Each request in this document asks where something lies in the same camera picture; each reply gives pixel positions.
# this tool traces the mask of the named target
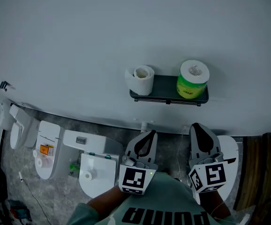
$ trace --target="black shelf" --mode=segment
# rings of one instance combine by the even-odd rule
[[[208,87],[197,98],[185,99],[177,92],[177,78],[176,76],[154,76],[153,90],[148,96],[141,96],[130,90],[130,96],[134,98],[135,102],[147,101],[158,102],[166,104],[187,104],[201,106],[207,103],[209,99]]]

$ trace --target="green shirt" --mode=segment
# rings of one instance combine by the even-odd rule
[[[110,216],[100,220],[92,207],[79,203],[67,225],[219,225],[197,204],[192,190],[166,173],[156,173],[144,195],[130,195]]]

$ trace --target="white toilet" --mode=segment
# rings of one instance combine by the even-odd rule
[[[13,123],[10,134],[10,146],[17,149],[21,146],[32,148],[37,141],[37,133],[40,121],[30,117],[25,111],[16,105],[12,105],[9,113],[16,120]]]
[[[10,101],[3,100],[0,102],[0,128],[4,130],[11,130],[13,123],[15,122],[12,115],[10,115]]]
[[[33,151],[37,174],[42,179],[65,177],[70,172],[70,165],[75,163],[79,150],[62,143],[64,129],[57,124],[41,121],[37,135],[36,149]],[[41,145],[50,146],[52,153],[40,152]]]
[[[66,130],[64,145],[83,150],[79,173],[82,190],[91,198],[114,187],[123,146],[105,136]]]

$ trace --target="gray floor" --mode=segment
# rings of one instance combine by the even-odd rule
[[[64,129],[75,130],[107,136],[123,144],[124,149],[128,142],[139,135],[139,131],[108,127],[98,124],[86,123],[78,120],[63,118],[31,109],[25,109],[28,114],[38,120],[45,120],[60,125]],[[239,143],[240,160],[239,171],[241,171],[242,145]],[[159,171],[168,168],[174,178],[179,177],[179,160],[181,169],[181,180],[185,176],[185,164],[189,157],[189,138],[181,135],[159,134],[156,164]],[[16,150],[10,147],[10,133],[6,132],[3,148],[1,168],[7,177],[8,198],[12,200],[20,200],[30,210],[32,224],[48,224],[40,206],[33,195],[38,199],[43,207],[49,221],[53,225],[64,225],[72,214],[78,203],[86,203],[90,198],[82,191],[78,175],[66,176],[64,178],[43,180],[37,175],[32,149],[19,148]],[[31,192],[25,183],[21,183],[18,172],[21,171]],[[235,185],[230,196],[227,199],[227,205],[230,209],[236,198],[240,174],[238,174]]]

